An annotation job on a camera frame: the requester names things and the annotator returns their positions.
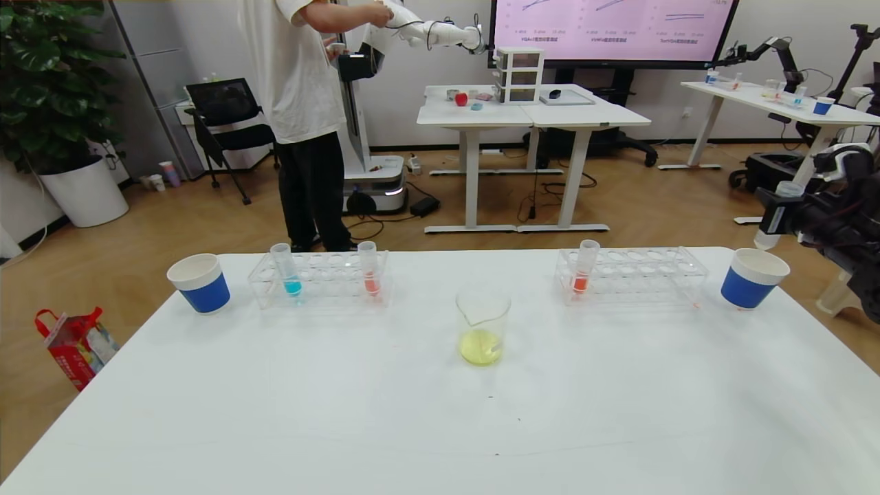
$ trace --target blue liquid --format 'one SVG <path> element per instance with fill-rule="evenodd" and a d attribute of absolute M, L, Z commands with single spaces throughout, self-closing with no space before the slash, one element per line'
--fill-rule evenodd
<path fill-rule="evenodd" d="M 284 290 L 291 296 L 298 296 L 303 291 L 303 284 L 298 278 L 288 278 L 284 281 Z"/>

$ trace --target black power adapter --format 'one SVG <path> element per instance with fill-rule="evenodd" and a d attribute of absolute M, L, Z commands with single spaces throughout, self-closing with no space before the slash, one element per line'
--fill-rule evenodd
<path fill-rule="evenodd" d="M 409 214 L 416 217 L 427 217 L 440 208 L 440 200 L 435 197 L 423 198 L 418 203 L 409 207 Z"/>

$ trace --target yellow liquid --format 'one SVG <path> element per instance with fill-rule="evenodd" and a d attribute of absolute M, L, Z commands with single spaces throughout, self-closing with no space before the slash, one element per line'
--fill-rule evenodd
<path fill-rule="evenodd" d="M 461 336 L 458 352 L 474 366 L 489 366 L 501 357 L 501 339 L 483 329 L 470 330 Z"/>

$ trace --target red liquid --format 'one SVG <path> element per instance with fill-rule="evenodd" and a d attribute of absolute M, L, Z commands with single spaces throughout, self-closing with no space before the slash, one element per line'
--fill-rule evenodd
<path fill-rule="evenodd" d="M 379 294 L 379 281 L 376 278 L 373 278 L 373 272 L 368 271 L 363 274 L 365 279 L 363 280 L 363 286 L 367 288 L 367 292 L 371 296 L 375 296 Z"/>
<path fill-rule="evenodd" d="M 575 292 L 583 294 L 587 292 L 587 287 L 590 285 L 590 280 L 583 275 L 583 273 L 578 273 L 575 276 Z"/>

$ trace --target white t-shirt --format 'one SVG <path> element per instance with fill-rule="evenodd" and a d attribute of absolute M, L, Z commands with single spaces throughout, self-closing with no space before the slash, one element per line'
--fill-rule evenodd
<path fill-rule="evenodd" d="M 320 34 L 299 17 L 312 0 L 238 0 L 238 26 L 275 140 L 293 144 L 345 124 L 339 77 Z"/>

